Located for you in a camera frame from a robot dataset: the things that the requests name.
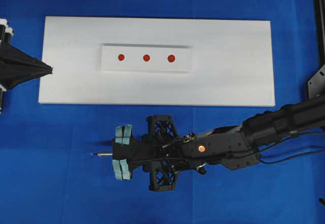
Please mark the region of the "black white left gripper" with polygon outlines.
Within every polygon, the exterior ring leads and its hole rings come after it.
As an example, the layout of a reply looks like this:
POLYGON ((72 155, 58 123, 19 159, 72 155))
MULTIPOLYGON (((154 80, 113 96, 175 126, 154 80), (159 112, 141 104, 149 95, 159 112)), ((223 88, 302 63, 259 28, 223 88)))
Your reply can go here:
POLYGON ((7 19, 1 18, 1 113, 5 91, 53 72, 51 66, 10 45, 13 35, 14 31, 9 27, 7 19))

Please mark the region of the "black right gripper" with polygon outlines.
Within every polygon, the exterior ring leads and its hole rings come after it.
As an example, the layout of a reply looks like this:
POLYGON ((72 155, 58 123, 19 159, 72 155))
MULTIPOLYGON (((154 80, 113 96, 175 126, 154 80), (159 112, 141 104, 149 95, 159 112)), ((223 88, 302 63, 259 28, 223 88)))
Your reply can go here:
POLYGON ((188 169, 178 148, 181 138, 170 115, 153 115, 146 121, 148 133, 142 136, 142 146, 132 154, 129 166, 142 167, 149 174, 150 191, 174 191, 179 173, 188 169))

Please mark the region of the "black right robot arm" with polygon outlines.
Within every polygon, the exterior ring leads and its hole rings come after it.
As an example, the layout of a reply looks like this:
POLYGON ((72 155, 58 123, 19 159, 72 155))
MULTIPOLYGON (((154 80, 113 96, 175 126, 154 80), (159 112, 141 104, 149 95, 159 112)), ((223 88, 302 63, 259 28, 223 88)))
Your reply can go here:
POLYGON ((149 173, 151 191, 172 191, 182 171, 205 174, 205 165, 222 165, 229 170, 250 167, 260 162, 262 151, 324 126, 324 96, 199 135, 178 135, 171 116, 150 116, 147 123, 144 149, 128 161, 129 169, 142 167, 149 173))

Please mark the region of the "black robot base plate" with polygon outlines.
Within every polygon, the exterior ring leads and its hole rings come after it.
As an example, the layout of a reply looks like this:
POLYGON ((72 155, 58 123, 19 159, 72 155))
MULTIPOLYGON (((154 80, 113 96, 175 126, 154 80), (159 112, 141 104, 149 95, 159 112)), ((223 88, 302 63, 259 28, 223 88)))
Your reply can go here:
POLYGON ((308 98, 323 95, 325 91, 325 65, 323 65, 307 82, 308 98))

